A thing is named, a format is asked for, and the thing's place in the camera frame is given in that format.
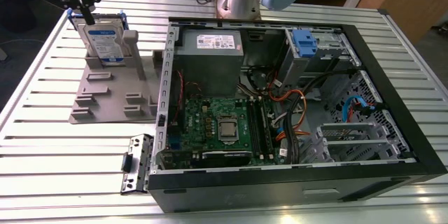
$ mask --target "sticker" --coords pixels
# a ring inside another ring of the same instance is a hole
[[[233,35],[198,35],[199,49],[235,49]]]
[[[281,149],[279,155],[286,157],[289,155],[289,150]]]
[[[106,62],[123,61],[123,52],[117,43],[118,34],[114,30],[89,31],[89,36],[99,58]]]
[[[278,79],[274,80],[274,84],[275,84],[279,88],[282,87],[282,82],[281,82]]]

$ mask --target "aluminum table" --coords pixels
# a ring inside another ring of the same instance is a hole
[[[165,48],[167,17],[214,17],[195,0],[103,0],[129,15],[143,57]],[[448,92],[393,19],[374,9],[293,5],[266,20],[357,25],[413,115],[448,165]],[[361,202],[166,215],[154,198],[121,196],[129,137],[153,124],[67,122],[87,50],[63,16],[0,114],[0,221],[149,223],[442,223],[448,175]]]

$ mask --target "open computer tower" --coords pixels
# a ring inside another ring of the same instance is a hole
[[[355,26],[171,18],[122,193],[165,212],[366,200],[447,170]]]

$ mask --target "floor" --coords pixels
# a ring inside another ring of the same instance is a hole
[[[37,28],[26,33],[15,34],[0,26],[0,48],[9,55],[7,60],[0,61],[0,110],[9,102],[43,42],[63,14],[62,10],[42,0],[31,1],[30,5],[38,18]],[[18,41],[21,39],[31,39],[33,41]],[[446,67],[448,66],[448,36],[442,36],[435,30],[431,30],[417,44],[417,49],[448,87],[448,69]]]

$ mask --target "black plastic front panel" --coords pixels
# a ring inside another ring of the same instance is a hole
[[[159,189],[153,190],[151,195],[165,212],[277,207],[367,199],[411,181],[410,177],[403,179],[338,179],[185,190]]]

